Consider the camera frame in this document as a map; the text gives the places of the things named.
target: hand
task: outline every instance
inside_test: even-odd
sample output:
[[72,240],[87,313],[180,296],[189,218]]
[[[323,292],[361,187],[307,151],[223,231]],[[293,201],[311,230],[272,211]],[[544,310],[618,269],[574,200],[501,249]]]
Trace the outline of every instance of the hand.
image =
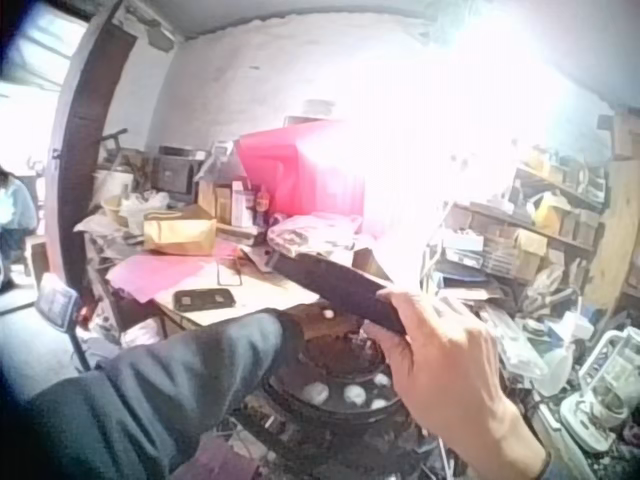
[[495,340],[454,299],[383,290],[407,331],[402,338],[367,322],[382,347],[393,385],[413,418],[439,435],[480,475],[532,479],[545,452],[499,383]]

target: person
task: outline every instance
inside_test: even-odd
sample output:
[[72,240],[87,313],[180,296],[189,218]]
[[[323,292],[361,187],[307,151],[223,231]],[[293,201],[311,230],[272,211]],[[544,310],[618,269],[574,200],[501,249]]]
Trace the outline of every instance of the person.
[[0,291],[11,288],[11,262],[24,250],[24,240],[38,225],[36,207],[27,187],[0,166]]
[[[389,290],[380,296],[398,310],[407,336],[372,323],[363,330],[384,350],[415,421],[482,478],[558,478],[500,389],[496,346],[484,324],[455,301]],[[42,478],[169,476],[193,456],[200,435],[297,355],[300,325],[287,312],[265,310],[126,350],[101,370],[53,385],[12,415],[26,463]],[[20,444],[11,442],[14,459],[24,458]],[[46,455],[36,457],[38,451]]]

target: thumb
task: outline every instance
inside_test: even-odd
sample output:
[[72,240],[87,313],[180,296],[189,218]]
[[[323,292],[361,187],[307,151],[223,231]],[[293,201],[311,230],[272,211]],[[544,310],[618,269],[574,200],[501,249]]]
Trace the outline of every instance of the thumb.
[[409,374],[413,365],[413,355],[411,346],[404,338],[368,320],[364,322],[362,329],[369,338],[380,345],[394,377]]

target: blender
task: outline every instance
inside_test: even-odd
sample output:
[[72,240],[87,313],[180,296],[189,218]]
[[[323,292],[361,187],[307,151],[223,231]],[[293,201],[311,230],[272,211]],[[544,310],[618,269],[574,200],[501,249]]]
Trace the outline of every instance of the blender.
[[579,372],[581,390],[560,406],[562,423],[585,450],[604,453],[640,401],[640,330],[607,332]]

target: phone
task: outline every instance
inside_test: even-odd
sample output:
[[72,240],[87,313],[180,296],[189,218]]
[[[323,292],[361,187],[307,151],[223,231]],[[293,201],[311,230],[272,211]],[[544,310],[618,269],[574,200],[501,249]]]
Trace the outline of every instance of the phone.
[[173,308],[181,313],[229,308],[235,304],[236,299],[228,288],[179,290],[173,294]]

